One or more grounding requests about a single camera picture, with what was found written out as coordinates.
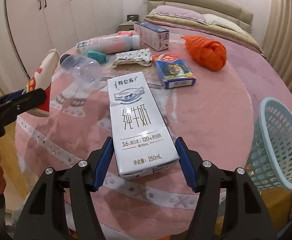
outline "light blue plastic basket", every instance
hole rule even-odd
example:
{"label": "light blue plastic basket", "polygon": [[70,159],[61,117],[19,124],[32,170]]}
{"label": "light blue plastic basket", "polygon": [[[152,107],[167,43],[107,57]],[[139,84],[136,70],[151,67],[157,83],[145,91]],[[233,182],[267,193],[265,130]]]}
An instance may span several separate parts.
{"label": "light blue plastic basket", "polygon": [[260,103],[246,171],[259,190],[292,190],[292,114],[275,98]]}

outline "beige upholstered headboard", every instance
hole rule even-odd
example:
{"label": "beige upholstered headboard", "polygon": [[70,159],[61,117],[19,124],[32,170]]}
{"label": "beige upholstered headboard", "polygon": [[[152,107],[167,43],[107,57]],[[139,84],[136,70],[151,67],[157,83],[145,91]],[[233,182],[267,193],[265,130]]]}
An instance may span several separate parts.
{"label": "beige upholstered headboard", "polygon": [[170,5],[196,11],[200,14],[215,14],[236,23],[250,33],[253,14],[226,0],[147,0],[147,13],[158,5]]}

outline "curtain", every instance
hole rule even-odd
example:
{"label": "curtain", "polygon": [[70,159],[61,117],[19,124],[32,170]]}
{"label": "curtain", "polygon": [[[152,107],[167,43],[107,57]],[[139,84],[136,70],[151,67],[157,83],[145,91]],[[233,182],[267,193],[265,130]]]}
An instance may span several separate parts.
{"label": "curtain", "polygon": [[292,0],[272,0],[263,51],[292,93]]}

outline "silver screw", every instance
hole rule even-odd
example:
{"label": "silver screw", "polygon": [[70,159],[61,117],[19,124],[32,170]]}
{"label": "silver screw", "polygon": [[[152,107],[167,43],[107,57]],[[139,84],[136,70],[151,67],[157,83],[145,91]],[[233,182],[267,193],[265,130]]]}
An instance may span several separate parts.
{"label": "silver screw", "polygon": [[52,174],[52,173],[53,173],[53,169],[52,169],[52,168],[47,168],[47,169],[45,170],[45,173],[46,173],[47,175]]}
{"label": "silver screw", "polygon": [[78,166],[80,166],[80,167],[85,167],[86,165],[87,165],[87,161],[80,161],[78,163]]}
{"label": "silver screw", "polygon": [[210,168],[210,167],[212,166],[212,163],[209,162],[209,161],[204,161],[204,162],[203,162],[203,165],[204,165],[204,167],[206,167],[206,168]]}
{"label": "silver screw", "polygon": [[244,170],[243,168],[238,168],[238,169],[237,169],[237,173],[243,175],[243,174],[245,173],[245,170]]}

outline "bottle cap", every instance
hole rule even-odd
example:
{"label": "bottle cap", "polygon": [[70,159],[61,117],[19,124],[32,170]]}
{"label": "bottle cap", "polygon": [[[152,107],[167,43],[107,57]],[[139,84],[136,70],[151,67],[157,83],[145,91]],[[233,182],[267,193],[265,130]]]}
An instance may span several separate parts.
{"label": "bottle cap", "polygon": [[130,38],[132,39],[132,49],[133,50],[140,49],[141,43],[140,43],[139,35],[133,35]]}
{"label": "bottle cap", "polygon": [[61,59],[59,60],[60,65],[61,65],[62,62],[63,62],[67,57],[69,57],[69,56],[70,56],[70,54],[64,54],[64,55],[61,57]]}

